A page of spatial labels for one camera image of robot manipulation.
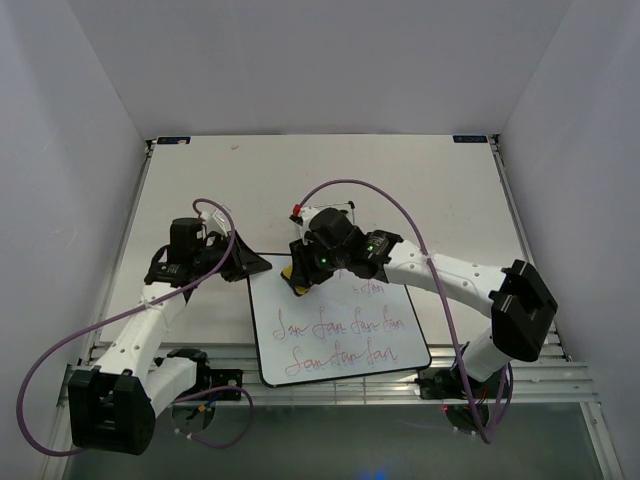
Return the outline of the yellow whiteboard eraser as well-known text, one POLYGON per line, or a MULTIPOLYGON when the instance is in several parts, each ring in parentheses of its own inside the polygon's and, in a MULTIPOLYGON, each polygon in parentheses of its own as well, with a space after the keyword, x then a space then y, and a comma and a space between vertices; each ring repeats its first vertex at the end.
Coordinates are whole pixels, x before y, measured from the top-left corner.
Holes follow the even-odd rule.
POLYGON ((303 273, 296 270, 293 265, 283 268, 280 276, 297 297, 306 295, 311 289, 308 279, 303 273))

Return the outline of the white whiteboard black frame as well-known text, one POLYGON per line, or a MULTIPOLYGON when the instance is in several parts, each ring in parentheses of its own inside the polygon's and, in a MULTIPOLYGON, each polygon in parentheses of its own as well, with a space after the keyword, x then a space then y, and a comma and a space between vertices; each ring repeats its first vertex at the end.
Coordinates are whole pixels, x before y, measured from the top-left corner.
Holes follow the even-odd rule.
POLYGON ((298 297, 281 276, 291 260, 248 279, 259 374, 271 388, 418 370, 431 354, 406 287, 339 270, 298 297))

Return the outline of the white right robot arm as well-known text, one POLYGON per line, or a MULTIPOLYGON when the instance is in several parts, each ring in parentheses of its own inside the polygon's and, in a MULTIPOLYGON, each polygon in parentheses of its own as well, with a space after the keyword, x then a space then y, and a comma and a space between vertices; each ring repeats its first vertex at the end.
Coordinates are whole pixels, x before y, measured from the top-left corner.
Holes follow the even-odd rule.
POLYGON ((289 245, 291 266, 281 276, 297 296, 346 270, 361 279, 420 288, 479 312, 491 322, 460 347, 451 367, 421 375, 427 398, 474 397, 495 391, 512 361, 538 360, 558 304, 534 265, 516 259, 508 267, 428 255, 400 235, 365 233, 334 207, 294 208, 298 239, 289 245))

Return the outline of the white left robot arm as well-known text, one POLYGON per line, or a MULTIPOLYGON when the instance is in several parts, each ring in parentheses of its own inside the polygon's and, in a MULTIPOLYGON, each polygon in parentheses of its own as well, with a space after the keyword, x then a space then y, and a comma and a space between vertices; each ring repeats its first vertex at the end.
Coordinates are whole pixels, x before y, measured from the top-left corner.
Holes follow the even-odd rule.
POLYGON ((157 417, 175 400, 202 399, 191 415, 210 423, 216 400, 239 398, 240 386, 213 371, 204 351, 179 348, 164 357, 157 351, 195 281, 212 273, 238 282, 271 267, 213 217, 173 220, 169 242, 154 254, 144 278, 140 311, 90 369, 69 380, 74 445, 139 455, 152 440, 157 417))

